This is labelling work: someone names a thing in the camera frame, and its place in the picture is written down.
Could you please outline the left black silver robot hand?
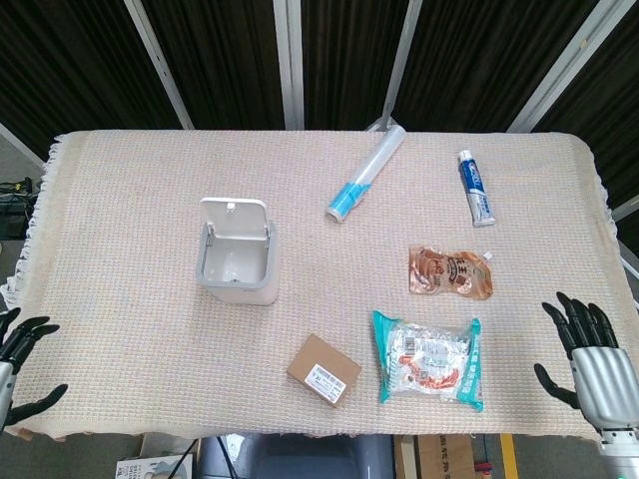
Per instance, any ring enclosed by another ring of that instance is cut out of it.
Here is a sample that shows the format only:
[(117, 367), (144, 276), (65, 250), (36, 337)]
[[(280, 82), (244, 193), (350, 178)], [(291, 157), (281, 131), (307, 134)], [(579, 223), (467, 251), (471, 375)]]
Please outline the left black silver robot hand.
[(17, 325), (10, 333), (10, 324), (21, 313), (14, 307), (1, 313), (1, 430), (14, 426), (24, 419), (38, 415), (53, 407), (67, 392), (68, 385), (56, 386), (44, 398), (14, 406), (13, 393), (16, 380), (36, 343), (43, 337), (55, 333), (60, 326), (50, 324), (49, 316), (30, 317)]

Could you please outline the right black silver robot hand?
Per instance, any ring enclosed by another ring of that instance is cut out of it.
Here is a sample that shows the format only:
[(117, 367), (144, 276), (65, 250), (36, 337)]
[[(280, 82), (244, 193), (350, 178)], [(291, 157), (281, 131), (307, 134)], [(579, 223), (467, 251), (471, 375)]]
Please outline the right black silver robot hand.
[(569, 361), (574, 388), (551, 379), (536, 363), (533, 370), (541, 387), (553, 398), (579, 410), (598, 432), (638, 428), (638, 375), (630, 356), (621, 348), (608, 315), (595, 303), (585, 304), (562, 291), (560, 307), (541, 304), (550, 316)]

